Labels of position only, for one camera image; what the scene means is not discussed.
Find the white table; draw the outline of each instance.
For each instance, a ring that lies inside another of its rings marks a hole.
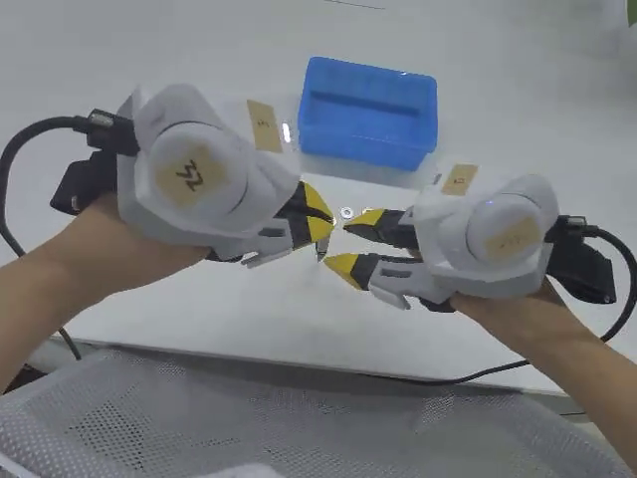
[[[137,83],[158,91],[187,82],[220,103],[273,99],[285,110],[309,57],[330,56],[434,76],[435,157],[540,172],[562,211],[585,214],[637,247],[637,79],[595,50],[605,39],[591,30],[593,14],[575,8],[581,23],[571,19],[569,7],[590,0],[361,3],[378,8],[322,0],[5,2],[0,138],[48,116],[114,110]],[[17,160],[8,218],[27,249],[68,222],[48,201],[67,164],[88,157],[82,141],[51,133]],[[404,208],[425,174],[334,160],[303,166],[334,211]],[[337,232],[330,253],[370,247]],[[11,259],[0,245],[0,261]],[[621,302],[627,274],[615,265]],[[599,333],[621,308],[569,303]],[[108,299],[69,331],[98,343],[411,377],[452,377],[517,359],[464,317],[399,312],[357,293],[318,265],[312,250],[254,271],[201,264]],[[636,340],[633,320],[613,345],[637,359]],[[530,367],[480,382],[558,391]]]

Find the blue container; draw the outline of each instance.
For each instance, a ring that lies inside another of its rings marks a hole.
[[[302,152],[413,171],[437,140],[433,78],[310,59],[299,108]]]

